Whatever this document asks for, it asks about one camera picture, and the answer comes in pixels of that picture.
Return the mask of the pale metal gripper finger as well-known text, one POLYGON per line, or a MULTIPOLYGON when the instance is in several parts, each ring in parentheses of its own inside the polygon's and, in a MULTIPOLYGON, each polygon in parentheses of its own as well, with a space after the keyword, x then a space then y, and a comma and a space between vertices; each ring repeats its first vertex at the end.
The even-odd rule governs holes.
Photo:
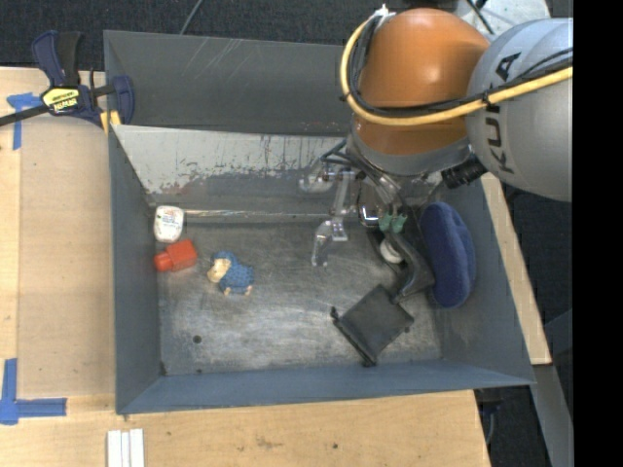
POLYGON ((335 174, 331 171, 308 173, 298 182, 298 189, 305 194, 324 194, 334 186, 335 174))
POLYGON ((332 217, 323 221, 314 233, 311 264, 314 267, 325 267, 330 246, 333 243, 346 241, 348 241, 348 233, 342 217, 332 217))

